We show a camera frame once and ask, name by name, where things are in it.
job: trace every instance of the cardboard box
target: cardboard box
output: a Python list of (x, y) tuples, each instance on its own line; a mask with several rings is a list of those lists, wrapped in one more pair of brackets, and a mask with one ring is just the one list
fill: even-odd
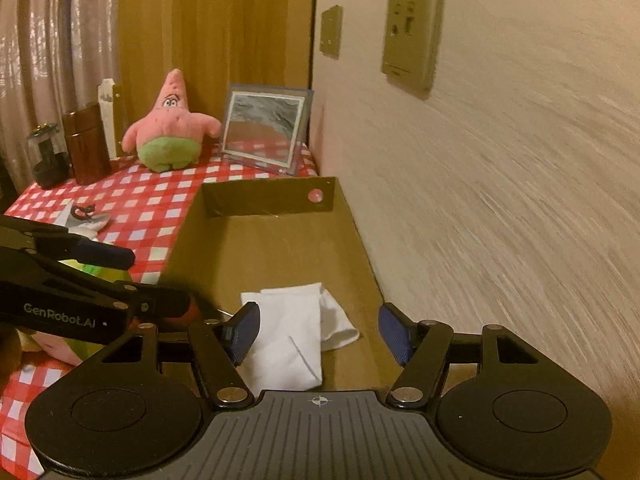
[(176, 282), (227, 312), (241, 292), (322, 282), (362, 333), (323, 353), (323, 389), (381, 388), (400, 373), (378, 334), (382, 295), (335, 178), (203, 184), (160, 279)]

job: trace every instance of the wall socket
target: wall socket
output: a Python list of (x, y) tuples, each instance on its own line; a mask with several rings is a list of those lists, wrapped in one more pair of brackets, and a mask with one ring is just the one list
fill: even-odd
[(444, 0), (388, 0), (382, 72), (418, 91), (433, 85)]
[(320, 20), (320, 52), (328, 56), (340, 56), (342, 37), (342, 7), (336, 5), (322, 13)]

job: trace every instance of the red and white checkered tablecloth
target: red and white checkered tablecloth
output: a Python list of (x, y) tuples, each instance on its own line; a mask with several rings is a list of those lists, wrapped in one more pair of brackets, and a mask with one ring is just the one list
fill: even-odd
[[(55, 189), (42, 190), (33, 184), (6, 214), (53, 222), (69, 202), (95, 203), (96, 212), (111, 215), (110, 223), (98, 239), (132, 249), (136, 253), (136, 263), (129, 271), (132, 279), (155, 283), (177, 237), (178, 227), (203, 182), (276, 176), (223, 161), (214, 154), (215, 147), (215, 144), (205, 145), (199, 164), (186, 170), (153, 173), (132, 157), (125, 157), (113, 161), (111, 176), (90, 186), (78, 186), (69, 180)], [(311, 154), (303, 148), (297, 176), (316, 175)], [(2, 393), (0, 465), (20, 480), (33, 480), (42, 473), (24, 432), (26, 410), (41, 391), (71, 368), (43, 352), (25, 353), (21, 369), (12, 374)]]

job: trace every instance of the white cloth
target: white cloth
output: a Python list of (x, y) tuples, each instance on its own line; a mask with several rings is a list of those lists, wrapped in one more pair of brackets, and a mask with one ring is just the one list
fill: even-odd
[(353, 343), (360, 333), (321, 283), (243, 292), (260, 306), (260, 332), (238, 371), (254, 395), (309, 390), (322, 384), (320, 352)]

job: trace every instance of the pink plush toy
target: pink plush toy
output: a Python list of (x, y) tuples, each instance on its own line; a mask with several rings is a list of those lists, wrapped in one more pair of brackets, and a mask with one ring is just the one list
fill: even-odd
[(154, 108), (132, 124), (122, 139), (122, 149), (138, 149), (138, 158), (150, 170), (181, 170), (200, 158), (204, 134), (217, 137), (220, 121), (189, 111), (182, 72), (169, 72)]

